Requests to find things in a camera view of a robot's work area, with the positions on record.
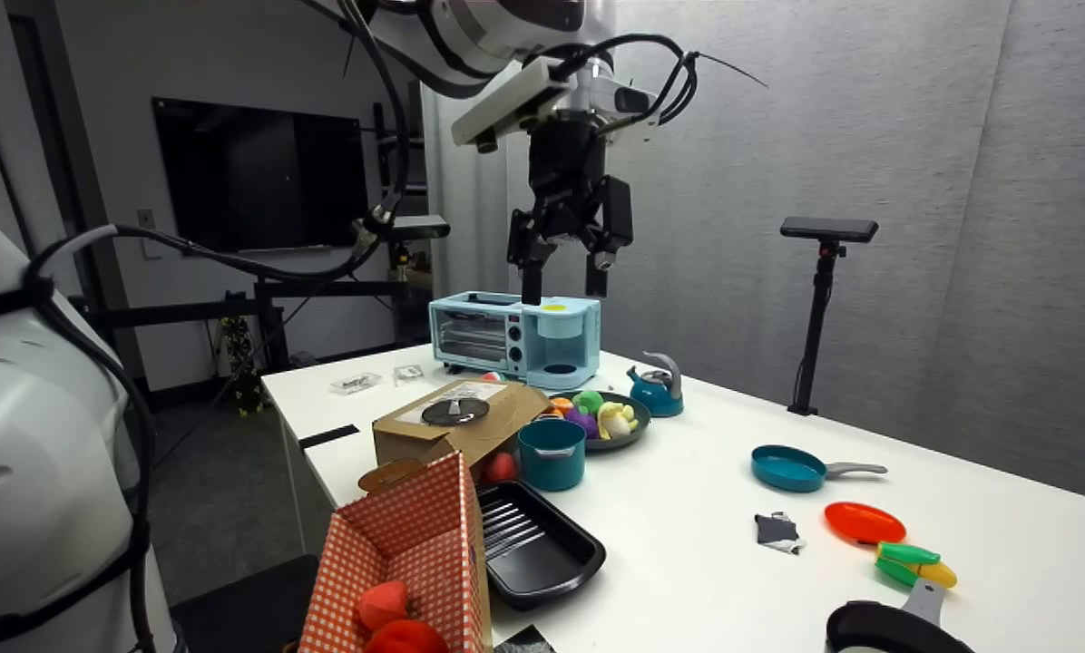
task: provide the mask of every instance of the red ball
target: red ball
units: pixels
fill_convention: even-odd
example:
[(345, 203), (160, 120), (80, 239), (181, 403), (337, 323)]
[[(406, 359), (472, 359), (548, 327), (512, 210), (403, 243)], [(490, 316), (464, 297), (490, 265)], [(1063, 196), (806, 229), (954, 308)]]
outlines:
[(363, 635), (374, 635), (392, 620), (406, 620), (406, 584), (388, 580), (388, 584), (367, 588), (356, 599), (356, 620), (359, 620)]
[(421, 620), (392, 620), (367, 638), (367, 653), (446, 653), (446, 642)]
[(483, 472), (486, 482), (515, 482), (515, 475), (519, 475), (519, 468), (508, 450), (494, 453), (494, 461)]

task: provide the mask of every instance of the cardboard box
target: cardboard box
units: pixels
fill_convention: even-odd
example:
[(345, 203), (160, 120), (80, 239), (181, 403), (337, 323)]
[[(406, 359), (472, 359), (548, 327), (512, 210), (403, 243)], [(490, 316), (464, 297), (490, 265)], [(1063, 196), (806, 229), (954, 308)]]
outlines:
[(457, 453), (330, 515), (301, 653), (363, 653), (352, 609), (385, 580), (406, 584), (410, 617), (432, 624), (450, 653), (490, 649), (483, 515)]
[[(425, 406), (454, 395), (475, 395), (490, 403), (490, 414), (472, 424), (435, 428), (425, 424)], [(512, 439), (523, 424), (530, 424), (544, 410), (544, 395), (512, 381), (454, 381), (410, 406), (399, 406), (377, 417), (374, 428), (374, 457), (377, 464), (392, 461), (435, 461), (443, 453), (461, 453), (468, 464), (479, 464), (504, 439)]]

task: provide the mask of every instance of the blue container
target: blue container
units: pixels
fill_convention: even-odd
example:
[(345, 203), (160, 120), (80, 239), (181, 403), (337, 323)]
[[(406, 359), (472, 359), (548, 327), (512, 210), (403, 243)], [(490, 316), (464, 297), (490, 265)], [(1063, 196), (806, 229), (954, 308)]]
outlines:
[(515, 461), (530, 486), (573, 490), (584, 479), (584, 432), (566, 421), (533, 421), (515, 435)]

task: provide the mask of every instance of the gray wall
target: gray wall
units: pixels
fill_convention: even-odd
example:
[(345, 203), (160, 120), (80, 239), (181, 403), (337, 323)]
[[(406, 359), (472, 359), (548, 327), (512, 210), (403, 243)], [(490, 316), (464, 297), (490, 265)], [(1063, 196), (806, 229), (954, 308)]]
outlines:
[(1085, 493), (1085, 0), (1016, 0), (911, 435)]
[[(363, 47), (345, 73), (348, 36), (298, 0), (58, 0), (58, 18), (105, 210), (120, 225), (152, 210), (156, 229), (174, 232), (149, 98), (359, 116), (363, 123), (381, 98)], [(363, 152), (374, 185), (370, 134)], [(341, 258), (345, 250), (265, 254), (261, 261), (327, 268)], [(138, 243), (120, 247), (120, 265), (131, 305), (218, 301), (225, 290), (250, 287), (247, 276)], [(377, 258), (359, 276), (385, 276), (385, 261)], [(287, 330), (290, 348), (312, 356), (385, 345), (392, 334), (392, 316), (370, 297), (312, 301)], [(138, 341), (152, 388), (210, 377), (203, 327), (138, 330)]]
[[(777, 229), (875, 218), (838, 265), (816, 406), (1085, 493), (1085, 0), (635, 0), (617, 29), (671, 33), (769, 91), (700, 62), (679, 123), (610, 149), (639, 243), (610, 279), (606, 348), (787, 403), (816, 247)], [(668, 65), (635, 47), (617, 69), (657, 87)], [(508, 218), (523, 178), (475, 203), (468, 185), (443, 174), (446, 214), (461, 196)], [(504, 279), (504, 247), (475, 243), (483, 265), (446, 287)], [(548, 290), (581, 290), (581, 258), (562, 247)]]
[[(0, 174), (0, 229), (25, 250), (22, 225), (36, 247), (65, 236), (58, 196), (44, 167), (44, 149), (25, 91), (25, 76), (15, 54), (11, 25), (0, 0), (0, 156), (18, 196), (22, 218), (11, 207), (7, 178)], [(62, 290), (80, 294), (73, 268), (58, 276)]]

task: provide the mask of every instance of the red object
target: red object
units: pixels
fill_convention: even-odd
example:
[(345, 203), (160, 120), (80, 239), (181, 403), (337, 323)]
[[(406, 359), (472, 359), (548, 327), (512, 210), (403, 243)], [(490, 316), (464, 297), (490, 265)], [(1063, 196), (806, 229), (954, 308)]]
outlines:
[(860, 548), (878, 548), (882, 541), (904, 541), (907, 530), (882, 508), (838, 501), (824, 508), (827, 526)]
[(446, 653), (446, 642), (421, 620), (392, 620), (367, 642), (367, 653)]
[(515, 457), (508, 450), (494, 453), (483, 479), (486, 482), (515, 482), (519, 479)]
[(388, 580), (388, 584), (374, 584), (356, 599), (356, 620), (363, 624), (363, 631), (381, 631), (388, 620), (406, 620), (406, 584), (403, 580)]
[(483, 519), (461, 453), (334, 512), (298, 649), (367, 653), (356, 602), (385, 580), (406, 584), (410, 613), (435, 628), (450, 653), (483, 653)]

